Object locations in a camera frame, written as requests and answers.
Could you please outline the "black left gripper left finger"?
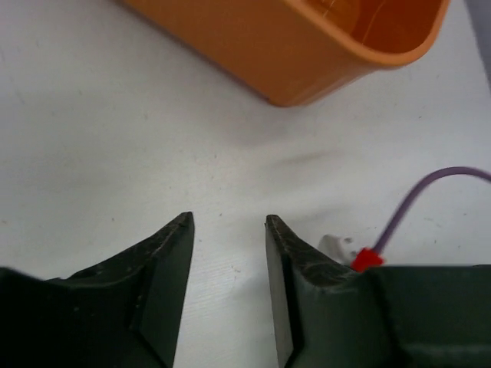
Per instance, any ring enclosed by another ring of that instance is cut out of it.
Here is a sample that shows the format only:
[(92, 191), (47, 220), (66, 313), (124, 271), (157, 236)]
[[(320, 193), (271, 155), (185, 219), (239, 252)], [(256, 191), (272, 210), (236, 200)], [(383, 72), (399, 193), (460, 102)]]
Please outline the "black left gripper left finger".
[(191, 212), (68, 278), (1, 269), (3, 367), (171, 367), (193, 253)]

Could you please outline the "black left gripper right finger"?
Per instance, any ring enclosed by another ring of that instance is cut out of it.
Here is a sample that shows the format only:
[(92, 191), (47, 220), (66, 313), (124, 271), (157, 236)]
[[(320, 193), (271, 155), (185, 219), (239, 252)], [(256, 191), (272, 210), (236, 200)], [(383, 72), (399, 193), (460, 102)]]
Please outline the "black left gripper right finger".
[(488, 367), (490, 268), (356, 272), (277, 215), (265, 249), (281, 367)]

